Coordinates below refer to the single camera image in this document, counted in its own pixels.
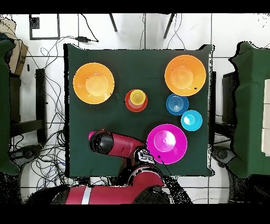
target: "cardboard box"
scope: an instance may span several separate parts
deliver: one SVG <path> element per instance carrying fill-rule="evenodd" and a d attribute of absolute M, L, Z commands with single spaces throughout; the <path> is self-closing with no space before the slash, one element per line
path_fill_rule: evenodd
<path fill-rule="evenodd" d="M 15 48 L 12 50 L 12 56 L 9 62 L 11 73 L 20 76 L 23 71 L 25 57 L 28 47 L 23 44 L 22 40 L 15 37 L 16 23 L 8 18 L 0 17 L 0 32 L 14 40 Z"/>
<path fill-rule="evenodd" d="M 5 33 L 8 38 L 16 39 L 15 37 L 16 23 L 8 18 L 0 16 L 0 32 Z"/>
<path fill-rule="evenodd" d="M 20 76 L 23 72 L 23 67 L 24 67 L 24 63 L 25 63 L 25 58 L 28 52 L 28 46 L 22 44 L 21 45 L 21 50 L 20 50 L 20 55 L 17 59 L 17 64 L 16 64 L 16 69 L 14 74 Z"/>

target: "bowl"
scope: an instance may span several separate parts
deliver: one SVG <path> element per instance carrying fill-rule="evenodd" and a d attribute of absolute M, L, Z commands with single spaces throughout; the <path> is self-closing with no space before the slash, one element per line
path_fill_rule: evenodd
<path fill-rule="evenodd" d="M 191 55 L 173 58 L 165 70 L 168 88 L 179 96 L 191 96 L 203 87 L 206 71 L 203 63 Z"/>
<path fill-rule="evenodd" d="M 191 132 L 198 130 L 203 123 L 201 114 L 195 110 L 188 110 L 181 117 L 181 124 L 185 130 Z"/>
<path fill-rule="evenodd" d="M 73 78 L 73 89 L 83 102 L 100 104 L 112 95 L 114 78 L 106 66 L 88 63 L 77 70 Z"/>
<path fill-rule="evenodd" d="M 140 89 L 135 89 L 130 94 L 130 100 L 136 106 L 142 105 L 145 99 L 146 99 L 146 94 Z"/>

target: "pink plate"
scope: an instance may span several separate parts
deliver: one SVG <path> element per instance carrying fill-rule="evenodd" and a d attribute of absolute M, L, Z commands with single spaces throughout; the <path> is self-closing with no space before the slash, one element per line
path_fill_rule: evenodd
<path fill-rule="evenodd" d="M 186 153 L 187 138 L 175 125 L 159 125 L 149 133 L 147 149 L 158 163 L 176 163 Z"/>

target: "table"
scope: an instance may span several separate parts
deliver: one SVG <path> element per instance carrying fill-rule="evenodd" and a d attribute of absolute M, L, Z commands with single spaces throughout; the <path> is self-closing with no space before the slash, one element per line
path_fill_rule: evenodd
<path fill-rule="evenodd" d="M 208 63 L 211 45 L 200 50 L 82 50 L 64 44 L 65 61 L 65 113 L 66 113 L 66 173 L 70 177 L 117 176 L 122 158 L 101 155 L 89 150 L 88 134 L 106 128 L 146 141 L 149 132 L 160 124 L 170 123 L 180 127 L 187 136 L 188 148 L 177 163 L 157 164 L 165 175 L 209 176 L 207 167 L 207 108 Z M 203 123 L 199 130 L 188 132 L 179 116 L 166 109 L 166 99 L 171 94 L 165 83 L 167 64 L 174 57 L 188 54 L 197 57 L 205 66 L 207 79 L 199 93 L 188 97 L 189 109 L 201 113 Z M 112 96 L 102 104 L 89 105 L 81 101 L 73 90 L 73 77 L 77 69 L 90 62 L 98 62 L 110 69 L 115 88 Z M 134 88 L 143 90 L 148 97 L 145 110 L 129 111 L 124 103 L 126 93 Z"/>
<path fill-rule="evenodd" d="M 231 58 L 239 76 L 233 143 L 237 157 L 228 166 L 239 178 L 252 174 L 270 175 L 270 157 L 261 152 L 264 84 L 265 79 L 270 78 L 270 51 L 256 49 L 248 42 L 239 43 L 237 49 Z"/>

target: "green cloth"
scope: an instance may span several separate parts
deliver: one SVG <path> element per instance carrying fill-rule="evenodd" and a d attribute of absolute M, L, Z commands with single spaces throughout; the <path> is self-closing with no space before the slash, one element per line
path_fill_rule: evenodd
<path fill-rule="evenodd" d="M 233 144 L 237 157 L 228 164 L 229 168 L 239 178 L 270 175 L 270 157 L 261 151 L 264 83 L 270 79 L 270 50 L 242 42 L 232 62 L 238 70 L 239 87 L 235 92 L 237 127 Z"/>
<path fill-rule="evenodd" d="M 9 96 L 9 67 L 5 62 L 6 53 L 14 48 L 10 40 L 0 41 L 0 172 L 14 175 L 19 173 L 19 168 L 13 164 L 7 155 L 9 149 L 10 126 L 11 126 L 11 104 Z"/>
<path fill-rule="evenodd" d="M 122 158 L 94 153 L 89 150 L 90 131 L 106 128 L 110 132 L 146 141 L 150 131 L 160 124 L 180 127 L 187 136 L 188 148 L 177 163 L 167 165 L 171 175 L 209 176 L 207 167 L 207 108 L 208 63 L 211 45 L 201 50 L 82 50 L 67 44 L 69 65 L 69 147 L 70 176 L 117 176 Z M 207 79 L 197 94 L 188 97 L 189 109 L 201 113 L 203 123 L 199 130 L 188 132 L 179 116 L 166 109 L 166 100 L 172 93 L 165 83 L 167 64 L 176 56 L 188 54 L 197 57 L 205 66 Z M 115 88 L 112 96 L 102 104 L 90 105 L 81 101 L 73 89 L 73 77 L 77 69 L 90 62 L 98 62 L 110 69 Z M 141 89 L 148 97 L 145 110 L 129 111 L 124 98 L 131 89 Z M 169 175 L 163 164 L 157 164 Z"/>

